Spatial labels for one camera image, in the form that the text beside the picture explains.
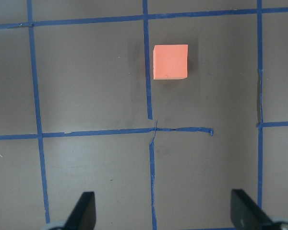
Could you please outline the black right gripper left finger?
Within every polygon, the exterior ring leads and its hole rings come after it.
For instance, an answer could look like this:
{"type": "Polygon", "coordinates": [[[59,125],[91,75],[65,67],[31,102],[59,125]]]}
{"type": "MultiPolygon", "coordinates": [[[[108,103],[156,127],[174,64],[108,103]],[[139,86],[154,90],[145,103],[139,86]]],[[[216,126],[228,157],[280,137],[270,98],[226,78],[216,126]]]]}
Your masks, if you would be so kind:
{"type": "Polygon", "coordinates": [[[64,224],[65,230],[93,230],[96,225],[94,192],[83,192],[64,224]]]}

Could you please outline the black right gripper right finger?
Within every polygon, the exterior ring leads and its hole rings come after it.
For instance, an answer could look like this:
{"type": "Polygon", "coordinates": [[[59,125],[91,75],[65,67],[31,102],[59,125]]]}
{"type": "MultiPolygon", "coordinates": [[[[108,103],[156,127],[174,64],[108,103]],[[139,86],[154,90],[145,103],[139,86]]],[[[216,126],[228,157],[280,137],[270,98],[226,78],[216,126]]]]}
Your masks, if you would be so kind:
{"type": "Polygon", "coordinates": [[[267,230],[273,225],[243,189],[231,190],[230,219],[237,230],[267,230]]]}

